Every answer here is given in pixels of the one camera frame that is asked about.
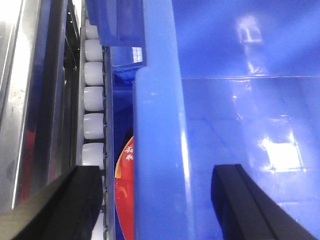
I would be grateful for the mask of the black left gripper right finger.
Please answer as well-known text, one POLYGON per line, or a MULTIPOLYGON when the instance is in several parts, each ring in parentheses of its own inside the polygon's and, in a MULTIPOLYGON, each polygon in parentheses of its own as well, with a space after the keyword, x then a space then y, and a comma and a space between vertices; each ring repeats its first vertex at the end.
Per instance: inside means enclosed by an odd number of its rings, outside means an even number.
POLYGON ((240 164, 215 165, 211 201, 225 240, 314 240, 240 164))

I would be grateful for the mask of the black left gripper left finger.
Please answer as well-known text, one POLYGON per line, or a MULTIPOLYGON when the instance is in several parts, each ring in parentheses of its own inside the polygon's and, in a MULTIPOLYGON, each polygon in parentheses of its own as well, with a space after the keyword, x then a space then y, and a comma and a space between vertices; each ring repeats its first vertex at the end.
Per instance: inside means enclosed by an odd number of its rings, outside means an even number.
POLYGON ((98 166, 76 166, 0 216, 2 240, 89 240, 103 201, 98 166))

